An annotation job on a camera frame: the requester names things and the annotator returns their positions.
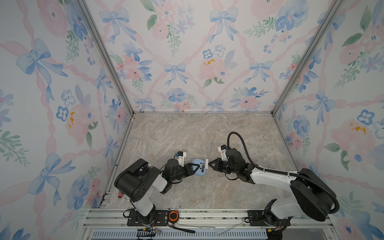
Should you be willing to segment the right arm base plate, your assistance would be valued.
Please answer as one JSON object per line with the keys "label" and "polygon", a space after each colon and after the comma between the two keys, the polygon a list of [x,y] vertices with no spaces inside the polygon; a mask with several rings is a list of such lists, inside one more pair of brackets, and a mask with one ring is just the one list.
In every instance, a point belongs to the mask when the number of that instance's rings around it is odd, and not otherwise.
{"label": "right arm base plate", "polygon": [[285,225],[291,225],[291,223],[287,223],[288,219],[280,220],[275,217],[265,217],[263,210],[248,210],[247,215],[245,222],[252,227],[282,228]]}

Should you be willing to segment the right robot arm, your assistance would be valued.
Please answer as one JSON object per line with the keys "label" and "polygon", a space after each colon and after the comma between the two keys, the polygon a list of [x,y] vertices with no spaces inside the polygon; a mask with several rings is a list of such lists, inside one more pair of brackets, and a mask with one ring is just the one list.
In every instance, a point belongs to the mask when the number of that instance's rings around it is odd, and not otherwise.
{"label": "right robot arm", "polygon": [[307,216],[323,222],[329,214],[339,210],[335,193],[310,169],[285,172],[246,163],[236,149],[220,149],[221,157],[209,162],[216,172],[236,174],[236,179],[253,185],[268,185],[282,189],[291,197],[271,200],[260,214],[269,226],[274,226],[290,217]]}

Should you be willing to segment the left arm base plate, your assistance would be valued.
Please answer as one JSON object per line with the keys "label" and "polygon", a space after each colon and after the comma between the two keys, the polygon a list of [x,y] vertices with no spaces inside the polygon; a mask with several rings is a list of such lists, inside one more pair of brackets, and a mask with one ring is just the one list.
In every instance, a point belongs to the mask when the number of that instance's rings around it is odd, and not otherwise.
{"label": "left arm base plate", "polygon": [[169,222],[169,210],[152,210],[147,216],[138,211],[130,211],[127,220],[129,227],[166,227]]}

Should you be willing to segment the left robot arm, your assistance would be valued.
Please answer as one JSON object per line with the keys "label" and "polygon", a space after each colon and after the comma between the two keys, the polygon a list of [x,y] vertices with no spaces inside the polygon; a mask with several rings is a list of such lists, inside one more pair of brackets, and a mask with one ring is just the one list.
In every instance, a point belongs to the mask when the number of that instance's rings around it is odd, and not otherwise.
{"label": "left robot arm", "polygon": [[164,195],[174,184],[198,172],[200,167],[193,163],[182,166],[178,160],[169,159],[164,167],[158,169],[139,159],[117,176],[114,186],[129,198],[142,217],[151,218],[156,207],[149,199],[147,191],[153,188]]}

